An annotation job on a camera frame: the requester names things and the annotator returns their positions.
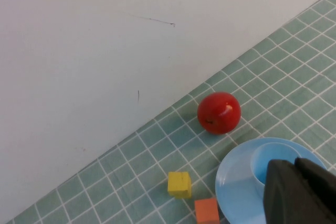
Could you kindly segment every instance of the green tile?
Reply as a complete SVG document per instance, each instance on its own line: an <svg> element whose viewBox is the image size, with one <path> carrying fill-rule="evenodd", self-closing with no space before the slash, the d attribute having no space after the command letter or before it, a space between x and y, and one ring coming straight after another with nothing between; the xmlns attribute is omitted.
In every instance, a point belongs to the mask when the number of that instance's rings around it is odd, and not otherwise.
<svg viewBox="0 0 336 224"><path fill-rule="evenodd" d="M335 6L329 3L326 0L321 0L317 4L315 4L312 9L318 12L321 15L326 14L327 12L331 11Z"/></svg>
<svg viewBox="0 0 336 224"><path fill-rule="evenodd" d="M91 207L88 196L85 193L81 193L76 196L74 199L70 200L65 204L65 209L68 212L68 215L71 220L75 219L84 211L88 210Z"/></svg>
<svg viewBox="0 0 336 224"><path fill-rule="evenodd" d="M297 107L290 103L287 99L282 99L270 109L270 112L272 115L282 120L296 109Z"/></svg>
<svg viewBox="0 0 336 224"><path fill-rule="evenodd" d="M68 222L69 220L63 207L60 207L43 219L43 224L66 224Z"/></svg>
<svg viewBox="0 0 336 224"><path fill-rule="evenodd" d="M166 178L158 165L153 166L139 176L139 180L145 190L149 190Z"/></svg>
<svg viewBox="0 0 336 224"><path fill-rule="evenodd" d="M319 94L330 87L333 83L322 75L318 75L305 84L311 91Z"/></svg>
<svg viewBox="0 0 336 224"><path fill-rule="evenodd" d="M176 112L174 112L162 119L159 122L159 125L162 127L166 134L170 134L179 127L181 127L183 125L183 121L180 116Z"/></svg>
<svg viewBox="0 0 336 224"><path fill-rule="evenodd" d="M152 158L149 151L145 151L144 153L140 154L135 159L132 159L132 161L130 161L130 165L137 175L147 170L154 164L155 160Z"/></svg>
<svg viewBox="0 0 336 224"><path fill-rule="evenodd" d="M292 52L298 50L303 45L304 45L303 42L299 41L295 37L292 37L289 40L286 40L284 43L282 43L280 47L291 54Z"/></svg>
<svg viewBox="0 0 336 224"><path fill-rule="evenodd" d="M265 60L264 58L259 58L251 64L247 65L247 68L251 70L252 73L258 76L271 66L272 64L269 63L267 60Z"/></svg>
<svg viewBox="0 0 336 224"><path fill-rule="evenodd" d="M137 179L132 180L117 191L117 194L124 206L127 206L144 193L145 191Z"/></svg>
<svg viewBox="0 0 336 224"><path fill-rule="evenodd" d="M32 205L14 218L16 224L33 224L38 221L35 206Z"/></svg>
<svg viewBox="0 0 336 224"><path fill-rule="evenodd" d="M284 29L289 31L291 34L296 34L302 29L304 29L306 25L302 23L300 20L297 18L293 19L291 22L287 23L284 25Z"/></svg>
<svg viewBox="0 0 336 224"><path fill-rule="evenodd" d="M289 77L285 77L281 81L273 85L273 88L278 91L283 96L288 95L293 90L297 89L300 86L296 81Z"/></svg>
<svg viewBox="0 0 336 224"><path fill-rule="evenodd" d="M133 222L138 222L152 211L154 211L154 206L149 200L149 198L144 195L140 199L137 199L130 206L126 208L126 211L130 215Z"/></svg>
<svg viewBox="0 0 336 224"><path fill-rule="evenodd" d="M107 178L99 181L87 190L93 204L98 203L105 197L113 193L112 186Z"/></svg>
<svg viewBox="0 0 336 224"><path fill-rule="evenodd" d="M255 77L247 68L242 68L231 75L231 79L238 85L243 86Z"/></svg>
<svg viewBox="0 0 336 224"><path fill-rule="evenodd" d="M311 24L310 26L323 33L324 31L332 27L334 24L335 24L334 22L322 17L318 21Z"/></svg>
<svg viewBox="0 0 336 224"><path fill-rule="evenodd" d="M310 60L307 64L316 71L321 72L328 66L332 65L333 61L328 57L320 54L317 55L314 59Z"/></svg>
<svg viewBox="0 0 336 224"><path fill-rule="evenodd" d="M298 58L299 60L306 62L313 58L315 55L317 55L319 52L317 52L312 47L305 45L304 47L297 50L293 55Z"/></svg>
<svg viewBox="0 0 336 224"><path fill-rule="evenodd" d="M120 150L115 150L100 160L106 173L110 173L126 162Z"/></svg>
<svg viewBox="0 0 336 224"><path fill-rule="evenodd" d="M309 89L305 87L299 87L299 89L290 94L287 99L296 106L302 106L314 97L315 95Z"/></svg>
<svg viewBox="0 0 336 224"><path fill-rule="evenodd" d="M313 120L310 119L302 110L294 112L288 118L284 120L285 125L289 127L293 132L299 134L304 129L307 129L309 125L313 123Z"/></svg>
<svg viewBox="0 0 336 224"><path fill-rule="evenodd" d="M159 128L159 126L157 126L157 125L154 125L152 127L145 130L145 132L150 130L151 132L154 133L155 129ZM144 141L145 141L145 139L148 143L151 142L151 139L148 140L147 138L143 138ZM143 145L142 141L140 140L140 138L138 136L129 140L124 145L120 146L120 150L123 152L123 154L124 154L124 156L126 157L127 160L130 160L130 159L134 158L139 153L143 152L145 149L146 149L146 147Z"/></svg>
<svg viewBox="0 0 336 224"><path fill-rule="evenodd" d="M332 107L326 104L322 99L316 97L313 101L309 102L302 108L314 120L318 120L332 110Z"/></svg>
<svg viewBox="0 0 336 224"><path fill-rule="evenodd" d="M314 39L312 42L309 43L309 45L311 45L313 48L315 48L320 52L325 50L332 44L333 41L324 35L320 35L319 37L317 37L316 39Z"/></svg>
<svg viewBox="0 0 336 224"><path fill-rule="evenodd" d="M157 124L155 124L152 127L148 128L147 130L143 131L140 134L140 137L143 140L143 142L145 143L145 145L147 147L150 147L153 144L160 141L162 138L164 138L165 134L162 131L162 129Z"/></svg>
<svg viewBox="0 0 336 224"><path fill-rule="evenodd" d="M295 135L283 123L280 123L267 132L265 137L279 137L291 140Z"/></svg>
<svg viewBox="0 0 336 224"><path fill-rule="evenodd" d="M282 77L284 77L285 74L277 69L276 67L272 67L269 70L267 70L265 73L260 75L260 78L266 82L268 85L273 85L278 80L280 80Z"/></svg>
<svg viewBox="0 0 336 224"><path fill-rule="evenodd" d="M254 100L251 100L247 103L245 103L243 106L241 106L242 110L242 117L246 121L250 121L252 118L257 116L263 111L263 108Z"/></svg>
<svg viewBox="0 0 336 224"><path fill-rule="evenodd" d="M183 156L188 160L192 160L197 157L200 153L204 152L206 147L204 144L197 138L194 138L189 143L180 148Z"/></svg>
<svg viewBox="0 0 336 224"><path fill-rule="evenodd" d="M223 72L219 71L211 76L209 79L207 79L205 82L208 83L210 86L213 86L223 80L225 77L226 75Z"/></svg>
<svg viewBox="0 0 336 224"><path fill-rule="evenodd" d="M277 118L272 116L269 112L265 111L251 121L251 126L263 134L263 132L269 130L278 122L279 120Z"/></svg>
<svg viewBox="0 0 336 224"><path fill-rule="evenodd" d="M238 60L241 61L243 64L247 65L249 64L251 61L254 61L255 59L257 59L258 57L260 57L260 55L253 49L250 49L248 51L246 51L243 55L241 55ZM243 65L239 62L239 64L236 64L235 67L232 68L232 70L235 69L238 70L242 67Z"/></svg>
<svg viewBox="0 0 336 224"><path fill-rule="evenodd" d="M197 116L197 107L198 105L195 101L190 101L186 105L183 105L181 108L179 108L177 112L185 122L188 122Z"/></svg>
<svg viewBox="0 0 336 224"><path fill-rule="evenodd" d="M184 201L179 199L172 200L162 207L159 212L167 224L175 224L190 213Z"/></svg>
<svg viewBox="0 0 336 224"><path fill-rule="evenodd" d="M268 86L261 81L259 78L255 78L246 85L242 87L242 89L248 93L251 97L255 97L256 95L262 93Z"/></svg>
<svg viewBox="0 0 336 224"><path fill-rule="evenodd" d="M313 149L317 148L331 137L331 135L318 124L309 127L299 136Z"/></svg>
<svg viewBox="0 0 336 224"><path fill-rule="evenodd" d="M290 37L290 34L284 30L283 28L279 28L274 33L272 33L269 38L273 40L276 44L280 44L284 42L286 39Z"/></svg>
<svg viewBox="0 0 336 224"><path fill-rule="evenodd" d="M91 186L93 183L105 176L103 169L98 162L79 173L79 177L85 187Z"/></svg>
<svg viewBox="0 0 336 224"><path fill-rule="evenodd" d="M310 27L307 27L304 30L302 30L301 32L299 32L298 34L296 34L295 36L298 39L303 40L304 42L309 42L319 35L320 35L320 33L318 31L315 31L314 29L312 29Z"/></svg>
<svg viewBox="0 0 336 224"><path fill-rule="evenodd" d="M312 9L308 9L302 14L298 16L298 19L302 22L305 22L307 25L310 25L314 21L316 21L318 18L320 18L321 15L317 12L313 11Z"/></svg>
<svg viewBox="0 0 336 224"><path fill-rule="evenodd" d="M122 224L131 224L130 219L128 218L125 211L121 211L109 219L105 224L115 224L115 223L122 223Z"/></svg>
<svg viewBox="0 0 336 224"><path fill-rule="evenodd" d="M115 189L122 187L135 177L129 164L124 164L109 175L109 179Z"/></svg>
<svg viewBox="0 0 336 224"><path fill-rule="evenodd" d="M53 190L42 199L36 202L36 207L38 212L40 213L41 218L55 210L57 207L61 205L61 201L58 197L57 191Z"/></svg>
<svg viewBox="0 0 336 224"><path fill-rule="evenodd" d="M293 56L289 56L283 61L277 64L277 67L280 68L285 73L291 73L293 70L299 68L301 66L301 62L298 61Z"/></svg>
<svg viewBox="0 0 336 224"><path fill-rule="evenodd" d="M160 141L158 144L155 144L150 149L150 152L153 154L157 161L160 161L165 156L169 155L169 153L175 150L174 145L169 141L168 138Z"/></svg>
<svg viewBox="0 0 336 224"><path fill-rule="evenodd" d="M264 108L269 108L282 98L274 89L269 88L255 97L255 100Z"/></svg>
<svg viewBox="0 0 336 224"><path fill-rule="evenodd" d="M238 89L238 86L231 81L230 78L226 78L223 81L219 82L218 84L214 85L214 90L216 92L227 92L232 93Z"/></svg>
<svg viewBox="0 0 336 224"><path fill-rule="evenodd" d="M326 160L328 160L332 165L336 163L336 138L332 138L330 141L323 144L318 150Z"/></svg>
<svg viewBox="0 0 336 224"><path fill-rule="evenodd" d="M263 57L273 64L278 63L279 61L285 59L288 56L288 53L283 51L281 48L276 47L272 51L265 54Z"/></svg>
<svg viewBox="0 0 336 224"><path fill-rule="evenodd" d="M172 140L172 142L176 145L177 148L185 144L194 137L195 134L186 125L178 129L169 136L169 138Z"/></svg>
<svg viewBox="0 0 336 224"><path fill-rule="evenodd" d="M168 172L174 172L180 169L185 164L185 159L178 151L173 152L168 157L159 162L159 165L166 174L168 174Z"/></svg>
<svg viewBox="0 0 336 224"><path fill-rule="evenodd" d="M106 221L122 209L117 195L114 193L95 206L101 222Z"/></svg>
<svg viewBox="0 0 336 224"><path fill-rule="evenodd" d="M64 184L60 185L57 190L61 196L62 201L67 202L69 199L83 191L83 187L79 181L79 178L74 176Z"/></svg>

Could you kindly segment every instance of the tile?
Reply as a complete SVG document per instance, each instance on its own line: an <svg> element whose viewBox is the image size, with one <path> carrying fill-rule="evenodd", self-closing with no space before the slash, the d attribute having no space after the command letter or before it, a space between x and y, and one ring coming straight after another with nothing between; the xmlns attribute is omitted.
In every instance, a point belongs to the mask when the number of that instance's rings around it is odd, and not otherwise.
<svg viewBox="0 0 336 224"><path fill-rule="evenodd" d="M294 133L299 134L304 129L308 128L308 126L313 123L313 120L310 119L302 110L298 110L286 118L283 122Z"/></svg>
<svg viewBox="0 0 336 224"><path fill-rule="evenodd" d="M211 154L210 151L206 151L205 153L201 154L199 157L191 161L190 164L199 174L199 176L202 177L205 174L209 173L217 165L219 165L219 162Z"/></svg>
<svg viewBox="0 0 336 224"><path fill-rule="evenodd" d="M304 45L303 42L299 41L295 37L292 37L289 40L286 40L284 43L282 43L280 47L291 54L292 52L298 50L303 45Z"/></svg>
<svg viewBox="0 0 336 224"><path fill-rule="evenodd" d="M182 155L188 160L192 160L197 157L200 153L204 152L206 147L204 144L198 139L194 138L189 143L180 148Z"/></svg>
<svg viewBox="0 0 336 224"><path fill-rule="evenodd" d="M109 175L109 179L115 189L119 189L135 177L129 164L124 164Z"/></svg>
<svg viewBox="0 0 336 224"><path fill-rule="evenodd" d="M83 191L83 187L76 175L64 184L60 185L57 190L62 201L67 202L69 199Z"/></svg>
<svg viewBox="0 0 336 224"><path fill-rule="evenodd" d="M183 125L183 121L180 116L176 112L174 112L162 119L159 122L159 125L162 127L166 134L170 134L179 127L181 127Z"/></svg>
<svg viewBox="0 0 336 224"><path fill-rule="evenodd" d="M172 142L176 145L177 148L185 144L194 137L195 134L186 125L178 129L169 136L169 138L172 140Z"/></svg>
<svg viewBox="0 0 336 224"><path fill-rule="evenodd" d="M65 204L65 209L71 220L75 219L90 207L91 203L86 193L81 193Z"/></svg>
<svg viewBox="0 0 336 224"><path fill-rule="evenodd" d="M334 62L329 59L328 57L319 54L312 60L307 62L307 65L309 65L311 68L315 69L318 72L323 71L328 66L332 65Z"/></svg>
<svg viewBox="0 0 336 224"><path fill-rule="evenodd" d="M130 165L137 175L154 164L155 160L152 158L152 155L149 153L149 151L145 151L144 153L140 154L135 159L132 159L130 161Z"/></svg>
<svg viewBox="0 0 336 224"><path fill-rule="evenodd" d="M273 40L276 44L284 42L286 39L290 38L290 34L283 28L279 28L274 33L272 33L269 38Z"/></svg>
<svg viewBox="0 0 336 224"><path fill-rule="evenodd" d="M293 79L285 77L281 81L274 84L273 88L283 96L287 96L289 93L293 92L299 86L300 84L294 81Z"/></svg>
<svg viewBox="0 0 336 224"><path fill-rule="evenodd" d="M175 224L190 213L185 203L179 199L172 200L159 212L167 224Z"/></svg>
<svg viewBox="0 0 336 224"><path fill-rule="evenodd" d="M153 127L155 127L155 125L148 128L144 132L152 129ZM138 136L129 140L124 145L120 146L120 150L123 152L123 154L124 154L124 156L126 157L127 160L130 160L130 159L134 158L138 154L142 153L145 149L146 149L146 147L143 145L142 141L140 140L140 138Z"/></svg>
<svg viewBox="0 0 336 224"><path fill-rule="evenodd" d="M150 152L153 154L154 158L157 161L160 161L167 155L169 155L171 152L175 150L174 145L169 141L168 138L165 138L164 140L160 141L158 144L155 144L150 149Z"/></svg>
<svg viewBox="0 0 336 224"><path fill-rule="evenodd" d="M305 87L299 87L296 91L290 94L287 99L294 103L296 106L302 106L312 98L314 94Z"/></svg>
<svg viewBox="0 0 336 224"><path fill-rule="evenodd" d="M37 210L43 218L45 215L50 213L51 211L55 210L57 207L61 205L61 201L58 197L57 191L53 190L49 194L47 194L45 197L40 199L36 202Z"/></svg>
<svg viewBox="0 0 336 224"><path fill-rule="evenodd" d="M122 209L117 195L114 193L95 206L101 222L106 221Z"/></svg>
<svg viewBox="0 0 336 224"><path fill-rule="evenodd" d="M254 46L254 49L258 51L261 55L271 50L276 45L268 38L262 40L257 45Z"/></svg>
<svg viewBox="0 0 336 224"><path fill-rule="evenodd" d="M32 205L14 218L16 224L33 224L38 221L35 206Z"/></svg>
<svg viewBox="0 0 336 224"><path fill-rule="evenodd" d="M133 222L138 222L146 215L154 211L154 206L149 200L148 196L144 195L128 206L126 211L128 212Z"/></svg>
<svg viewBox="0 0 336 224"><path fill-rule="evenodd" d="M157 124L155 124L152 127L148 128L147 130L143 131L140 134L140 137L147 147L151 147L153 144L157 143L162 138L164 138L165 134L162 131L162 129Z"/></svg>
<svg viewBox="0 0 336 224"><path fill-rule="evenodd" d="M107 178L99 181L95 185L87 189L88 195L93 204L98 203L105 197L113 193L112 186Z"/></svg>
<svg viewBox="0 0 336 224"><path fill-rule="evenodd" d="M238 59L239 59L239 61L241 61L244 65L247 65L247 64L249 64L251 61L254 61L255 59L257 59L258 57L260 57L260 55L255 51L255 50L253 50L253 49L250 49L250 50L248 50L248 51L246 51L244 54L242 54ZM235 69L235 71L236 70L238 70L239 68L237 68L237 67L231 67L232 69Z"/></svg>
<svg viewBox="0 0 336 224"><path fill-rule="evenodd" d="M273 64L278 63L279 61L285 59L288 56L288 53L283 51L281 48L276 47L267 54L265 54L263 57Z"/></svg>
<svg viewBox="0 0 336 224"><path fill-rule="evenodd" d="M151 167L139 176L139 180L145 190L153 188L164 179L166 179L166 175L162 172L158 165Z"/></svg>
<svg viewBox="0 0 336 224"><path fill-rule="evenodd" d="M93 165L79 173L79 177L85 187L92 185L104 176L105 173L98 162L95 162Z"/></svg>
<svg viewBox="0 0 336 224"><path fill-rule="evenodd" d="M118 149L100 160L101 166L104 168L106 173L112 172L122 166L125 162L125 158Z"/></svg>
<svg viewBox="0 0 336 224"><path fill-rule="evenodd" d="M314 120L318 120L325 114L330 112L333 108L326 104L322 99L316 97L314 100L306 104L302 108L308 115L310 115Z"/></svg>
<svg viewBox="0 0 336 224"><path fill-rule="evenodd" d="M144 193L145 191L137 179L132 180L117 191L124 206L127 206Z"/></svg>

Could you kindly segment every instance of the red apple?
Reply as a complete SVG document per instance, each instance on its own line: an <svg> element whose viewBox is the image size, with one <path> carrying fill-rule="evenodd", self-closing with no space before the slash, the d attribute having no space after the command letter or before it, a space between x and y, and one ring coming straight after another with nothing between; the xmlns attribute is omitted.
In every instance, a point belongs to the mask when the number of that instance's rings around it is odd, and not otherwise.
<svg viewBox="0 0 336 224"><path fill-rule="evenodd" d="M233 95L215 92L199 104L197 117L203 128L210 133L225 134L239 123L240 105Z"/></svg>

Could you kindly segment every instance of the black object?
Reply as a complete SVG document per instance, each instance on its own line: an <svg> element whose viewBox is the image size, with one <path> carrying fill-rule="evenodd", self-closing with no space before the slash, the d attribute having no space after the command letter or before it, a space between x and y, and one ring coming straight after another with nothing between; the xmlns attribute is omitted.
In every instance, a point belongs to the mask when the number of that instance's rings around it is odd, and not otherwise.
<svg viewBox="0 0 336 224"><path fill-rule="evenodd" d="M305 158L271 160L264 210L267 224L335 224L336 177Z"/></svg>

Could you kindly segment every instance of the orange block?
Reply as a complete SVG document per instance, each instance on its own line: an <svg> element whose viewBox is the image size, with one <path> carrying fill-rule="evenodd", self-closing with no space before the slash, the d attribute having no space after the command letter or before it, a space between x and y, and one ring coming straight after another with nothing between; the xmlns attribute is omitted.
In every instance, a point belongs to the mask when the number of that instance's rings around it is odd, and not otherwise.
<svg viewBox="0 0 336 224"><path fill-rule="evenodd" d="M219 224L217 200L200 199L195 201L197 224Z"/></svg>

